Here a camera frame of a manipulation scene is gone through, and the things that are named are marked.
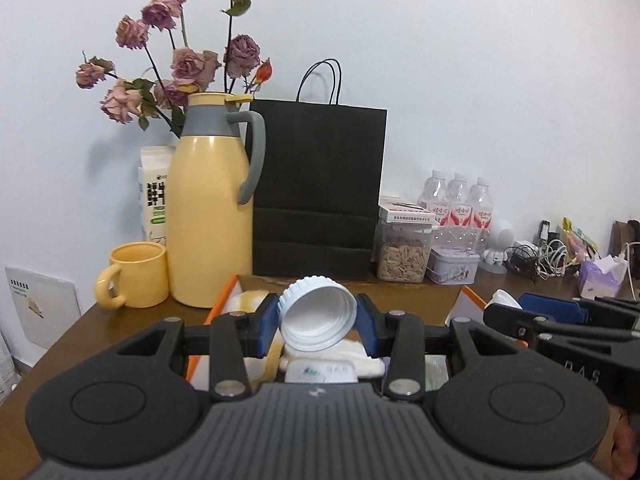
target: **gray thermos neck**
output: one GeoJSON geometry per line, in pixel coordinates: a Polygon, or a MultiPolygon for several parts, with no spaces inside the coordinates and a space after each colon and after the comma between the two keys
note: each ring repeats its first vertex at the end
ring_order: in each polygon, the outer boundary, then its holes
{"type": "Polygon", "coordinates": [[[229,114],[237,112],[233,105],[191,105],[187,107],[182,136],[240,137],[238,124],[228,120],[229,114]]]}

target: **red and white label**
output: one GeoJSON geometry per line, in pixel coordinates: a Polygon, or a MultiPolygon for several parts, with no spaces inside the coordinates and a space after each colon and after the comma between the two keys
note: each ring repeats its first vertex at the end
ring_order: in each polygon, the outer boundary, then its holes
{"type": "Polygon", "coordinates": [[[472,225],[486,229],[491,223],[491,210],[479,209],[474,211],[472,225]]]}
{"type": "Polygon", "coordinates": [[[448,223],[450,225],[469,225],[471,223],[471,213],[471,206],[459,204],[449,213],[448,223]]]}
{"type": "Polygon", "coordinates": [[[447,223],[447,219],[449,218],[449,208],[445,205],[431,205],[429,206],[429,211],[436,215],[436,222],[438,225],[444,225],[447,223]]]}

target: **bottle cap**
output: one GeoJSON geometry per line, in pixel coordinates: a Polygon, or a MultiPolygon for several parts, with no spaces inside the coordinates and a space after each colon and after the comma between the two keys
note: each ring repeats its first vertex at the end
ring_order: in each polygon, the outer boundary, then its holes
{"type": "Polygon", "coordinates": [[[347,288],[324,276],[308,276],[289,285],[278,302],[285,343],[303,352],[335,345],[356,321],[356,299],[347,288]]]}

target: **brown tabletop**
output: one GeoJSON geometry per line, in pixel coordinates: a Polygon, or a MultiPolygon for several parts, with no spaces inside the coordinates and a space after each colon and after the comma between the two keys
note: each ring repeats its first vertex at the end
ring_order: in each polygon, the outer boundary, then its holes
{"type": "MultiPolygon", "coordinates": [[[[290,283],[289,280],[256,277],[244,277],[241,282],[246,290],[265,288],[273,292],[282,291],[290,283]]],[[[428,324],[443,323],[460,290],[457,286],[433,283],[345,282],[345,285],[354,293],[369,294],[381,311],[400,308],[419,314],[428,324]]],[[[478,270],[476,283],[471,288],[484,300],[491,298],[498,288],[503,288],[516,298],[524,292],[565,299],[576,295],[575,281],[571,277],[533,283],[514,274],[497,275],[482,270],[478,270]]],[[[24,423],[26,403],[38,386],[153,322],[179,316],[187,325],[195,325],[203,323],[207,313],[206,309],[183,306],[171,298],[145,309],[107,311],[99,306],[91,307],[47,351],[0,407],[0,478],[19,480],[40,462],[24,423]]]]}

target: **black circular motor housing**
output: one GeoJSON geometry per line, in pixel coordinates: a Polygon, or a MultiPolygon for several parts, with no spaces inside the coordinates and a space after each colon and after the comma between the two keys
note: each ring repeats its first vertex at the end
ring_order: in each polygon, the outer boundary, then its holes
{"type": "Polygon", "coordinates": [[[596,386],[522,349],[474,360],[436,394],[442,431],[484,462],[546,469],[589,459],[609,421],[596,386]]]}
{"type": "Polygon", "coordinates": [[[194,388],[144,356],[99,356],[43,384],[26,409],[44,458],[87,468],[145,462],[173,449],[200,417],[194,388]]]}

